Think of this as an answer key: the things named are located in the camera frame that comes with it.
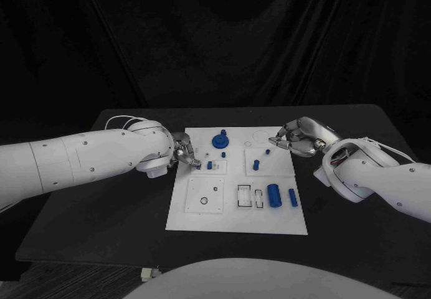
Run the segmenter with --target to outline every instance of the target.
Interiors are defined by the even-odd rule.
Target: blue object
[[[258,160],[254,160],[254,170],[258,170],[258,164],[260,164]]]
[[[225,148],[229,144],[229,138],[226,136],[226,131],[222,130],[219,135],[215,135],[213,137],[213,147],[215,148]]]
[[[294,195],[294,190],[290,189],[290,201],[291,201],[291,206],[297,207],[298,206],[298,202],[297,202],[297,197]]]
[[[271,207],[281,207],[281,197],[277,184],[268,185],[268,199]]]

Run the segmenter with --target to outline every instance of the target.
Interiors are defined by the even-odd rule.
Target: table
[[[114,115],[159,120],[170,131],[281,126],[309,116],[345,138],[368,136],[415,159],[375,105],[104,110],[92,130],[102,130]],[[124,121],[115,119],[110,128]],[[313,177],[321,154],[293,155],[293,162],[309,236],[164,230],[176,169],[157,179],[134,170],[52,194],[17,259],[176,268],[244,257],[298,263],[355,279],[430,282],[431,224],[396,212],[375,194],[358,204],[343,199]]]

